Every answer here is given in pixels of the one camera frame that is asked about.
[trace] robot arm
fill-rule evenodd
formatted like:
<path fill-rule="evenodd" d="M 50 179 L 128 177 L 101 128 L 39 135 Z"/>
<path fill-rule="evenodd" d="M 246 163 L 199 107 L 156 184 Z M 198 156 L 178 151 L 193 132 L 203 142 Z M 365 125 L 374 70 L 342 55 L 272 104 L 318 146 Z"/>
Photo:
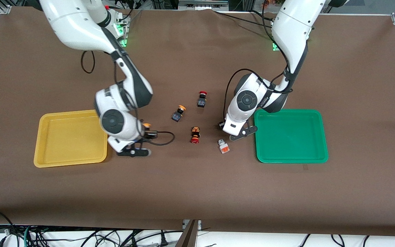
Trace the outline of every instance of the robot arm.
<path fill-rule="evenodd" d="M 117 35 L 108 28 L 110 23 L 115 28 L 116 20 L 112 20 L 112 16 L 115 18 L 116 12 L 106 11 L 101 0 L 40 0 L 40 4 L 64 45 L 76 50 L 103 51 L 126 75 L 125 80 L 98 91 L 94 100 L 100 125 L 110 135 L 108 142 L 121 152 L 138 141 L 143 133 L 141 122 L 127 111 L 149 104 L 153 92 L 117 42 Z"/>
<path fill-rule="evenodd" d="M 336 6 L 348 0 L 332 0 Z M 258 78 L 251 73 L 243 76 L 235 89 L 226 114 L 224 131 L 238 136 L 243 125 L 254 114 L 257 107 L 269 113 L 283 108 L 288 92 L 301 69 L 307 55 L 307 39 L 312 26 L 320 14 L 326 0 L 286 0 L 281 6 L 272 25 L 274 42 L 281 50 L 287 66 L 279 85 Z"/>

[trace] teal cable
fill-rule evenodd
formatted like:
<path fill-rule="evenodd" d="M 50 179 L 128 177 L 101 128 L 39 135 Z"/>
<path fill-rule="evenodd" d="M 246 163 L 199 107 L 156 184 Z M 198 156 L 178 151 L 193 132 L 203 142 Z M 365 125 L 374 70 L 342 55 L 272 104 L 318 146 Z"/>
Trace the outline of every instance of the teal cable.
<path fill-rule="evenodd" d="M 28 234 L 28 230 L 30 229 L 30 225 L 27 226 L 27 228 L 25 229 L 25 233 L 24 233 L 24 247 L 27 247 L 27 234 Z"/>

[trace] yellow tray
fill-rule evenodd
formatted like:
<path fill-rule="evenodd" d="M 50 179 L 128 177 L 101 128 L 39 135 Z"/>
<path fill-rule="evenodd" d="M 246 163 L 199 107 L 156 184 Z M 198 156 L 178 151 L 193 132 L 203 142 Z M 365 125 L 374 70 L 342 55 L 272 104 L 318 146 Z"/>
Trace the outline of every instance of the yellow tray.
<path fill-rule="evenodd" d="M 108 135 L 94 110 L 45 114 L 40 118 L 34 165 L 58 167 L 105 160 Z"/>

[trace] brown tabletop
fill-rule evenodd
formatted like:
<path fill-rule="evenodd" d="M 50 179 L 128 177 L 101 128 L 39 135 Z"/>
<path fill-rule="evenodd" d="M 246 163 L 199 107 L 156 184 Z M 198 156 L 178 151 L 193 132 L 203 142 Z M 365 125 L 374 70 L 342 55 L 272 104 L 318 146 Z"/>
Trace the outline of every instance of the brown tabletop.
<path fill-rule="evenodd" d="M 395 235 L 395 26 L 388 16 L 322 15 L 315 27 L 285 108 L 321 112 L 326 163 L 262 164 L 252 136 L 219 152 L 228 136 L 215 125 L 232 73 L 271 79 L 284 69 L 262 27 L 212 11 L 144 11 L 127 47 L 154 91 L 139 114 L 177 139 L 146 158 L 110 150 L 101 164 L 39 169 L 40 117 L 92 109 L 113 65 L 96 52 L 85 74 L 81 51 L 61 44 L 42 12 L 12 8 L 0 16 L 0 211 L 16 224 L 180 228 L 202 219 L 223 231 Z M 176 123 L 180 104 L 188 109 Z M 201 128 L 197 145 L 192 126 Z"/>

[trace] plastic tray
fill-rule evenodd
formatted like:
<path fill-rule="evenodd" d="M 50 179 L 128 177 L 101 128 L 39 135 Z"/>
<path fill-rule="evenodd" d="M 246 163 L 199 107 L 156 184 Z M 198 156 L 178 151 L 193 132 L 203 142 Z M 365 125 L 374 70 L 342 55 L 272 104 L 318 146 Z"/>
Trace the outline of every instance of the plastic tray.
<path fill-rule="evenodd" d="M 108 135 L 94 110 L 45 114 L 39 121 L 34 164 L 57 167 L 105 160 Z"/>
<path fill-rule="evenodd" d="M 263 163 L 324 163 L 329 158 L 319 111 L 282 109 L 254 114 L 257 158 Z"/>

